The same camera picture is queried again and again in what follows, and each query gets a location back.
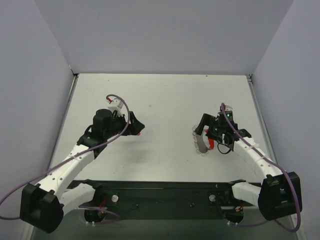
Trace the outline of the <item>metal chain keyring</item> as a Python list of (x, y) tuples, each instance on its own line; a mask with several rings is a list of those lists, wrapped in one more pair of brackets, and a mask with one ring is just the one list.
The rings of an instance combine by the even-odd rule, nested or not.
[(196, 126), (192, 127), (192, 136), (193, 136), (193, 142), (196, 149), (196, 152), (199, 155), (205, 156), (208, 154), (209, 148), (205, 144), (203, 135), (205, 133), (205, 130), (202, 131), (201, 135), (196, 134)]

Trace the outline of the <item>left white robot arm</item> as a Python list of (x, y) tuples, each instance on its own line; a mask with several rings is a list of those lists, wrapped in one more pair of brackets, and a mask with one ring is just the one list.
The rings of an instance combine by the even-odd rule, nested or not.
[(20, 220), (46, 233), (52, 233), (64, 216), (84, 203), (96, 206), (103, 194), (90, 180), (66, 191), (75, 177), (106, 148), (112, 137), (137, 136), (145, 125), (132, 111), (128, 119), (120, 110), (99, 109), (92, 124), (65, 160), (51, 169), (37, 184), (28, 183), (22, 190)]

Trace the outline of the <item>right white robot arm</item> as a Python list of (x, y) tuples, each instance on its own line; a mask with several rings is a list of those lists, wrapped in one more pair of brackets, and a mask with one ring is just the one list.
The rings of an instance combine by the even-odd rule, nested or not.
[(192, 128), (196, 150), (207, 154), (214, 144), (236, 153), (260, 179), (261, 186), (245, 180), (230, 182), (231, 196), (258, 207), (262, 216), (273, 221), (302, 210), (300, 178), (295, 172), (281, 170), (259, 147), (252, 135), (240, 129), (233, 111), (221, 110), (217, 116), (207, 113)]

